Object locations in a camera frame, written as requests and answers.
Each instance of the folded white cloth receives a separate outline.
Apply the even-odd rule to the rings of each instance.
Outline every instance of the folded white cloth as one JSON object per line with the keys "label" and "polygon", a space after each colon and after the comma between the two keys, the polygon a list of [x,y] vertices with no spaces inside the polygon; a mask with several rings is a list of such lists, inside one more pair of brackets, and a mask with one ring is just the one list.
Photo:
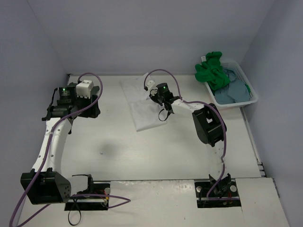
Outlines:
{"label": "folded white cloth", "polygon": [[[166,121],[162,122],[159,120],[159,112],[163,107],[153,102],[149,98],[150,92],[144,90],[143,82],[146,75],[147,74],[136,79],[122,79],[120,81],[128,105],[131,109],[134,125],[137,131],[151,129],[166,124]],[[166,116],[163,111],[160,114],[160,119],[165,119],[165,117]]]}

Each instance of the green towel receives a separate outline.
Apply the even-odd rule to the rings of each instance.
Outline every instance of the green towel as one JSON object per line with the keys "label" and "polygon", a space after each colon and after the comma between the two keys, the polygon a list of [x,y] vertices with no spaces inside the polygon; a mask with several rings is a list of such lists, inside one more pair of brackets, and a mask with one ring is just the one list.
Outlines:
{"label": "green towel", "polygon": [[200,82],[207,82],[212,90],[218,90],[230,83],[229,78],[223,72],[220,63],[221,52],[211,52],[206,55],[206,61],[202,65],[195,65],[197,73],[195,77]]}

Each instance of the gray wall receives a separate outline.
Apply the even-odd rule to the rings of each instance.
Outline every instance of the gray wall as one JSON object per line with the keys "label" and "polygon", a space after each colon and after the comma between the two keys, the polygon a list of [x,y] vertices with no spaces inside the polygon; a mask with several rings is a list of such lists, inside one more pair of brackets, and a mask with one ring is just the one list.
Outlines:
{"label": "gray wall", "polygon": [[242,67],[259,95],[245,108],[291,227],[303,217],[303,0],[276,0]]}
{"label": "gray wall", "polygon": [[0,0],[0,226],[8,226],[41,148],[53,89],[66,75],[26,0]]}
{"label": "gray wall", "polygon": [[241,62],[273,0],[28,0],[67,72],[192,73],[201,55]]}

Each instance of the blue-gray cloth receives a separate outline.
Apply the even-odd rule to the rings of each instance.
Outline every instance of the blue-gray cloth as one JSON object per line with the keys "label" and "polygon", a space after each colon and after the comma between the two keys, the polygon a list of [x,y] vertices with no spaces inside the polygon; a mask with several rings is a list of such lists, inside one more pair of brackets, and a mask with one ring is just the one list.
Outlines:
{"label": "blue-gray cloth", "polygon": [[245,83],[239,80],[232,70],[223,69],[223,72],[228,76],[231,82],[225,87],[214,92],[214,97],[217,103],[230,104],[249,101],[250,94]]}

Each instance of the white plastic container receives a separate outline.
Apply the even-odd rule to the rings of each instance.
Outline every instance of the white plastic container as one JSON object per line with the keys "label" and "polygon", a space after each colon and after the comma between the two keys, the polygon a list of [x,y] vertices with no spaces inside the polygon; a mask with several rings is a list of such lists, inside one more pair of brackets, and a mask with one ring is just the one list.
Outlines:
{"label": "white plastic container", "polygon": [[241,81],[243,81],[244,83],[246,83],[249,88],[250,88],[250,100],[248,102],[241,102],[241,103],[231,103],[231,104],[219,104],[217,103],[212,90],[210,89],[208,83],[206,82],[206,87],[209,91],[210,97],[212,99],[212,102],[216,105],[216,107],[218,109],[226,109],[226,108],[233,108],[233,107],[243,107],[246,106],[248,104],[252,104],[257,102],[258,100],[258,95],[256,94],[255,90],[253,89],[253,87],[251,86],[250,82],[248,81],[247,77],[245,76],[243,70],[241,69],[240,65],[236,62],[236,61],[221,61],[221,65],[229,70],[233,70],[237,76],[237,78]]}

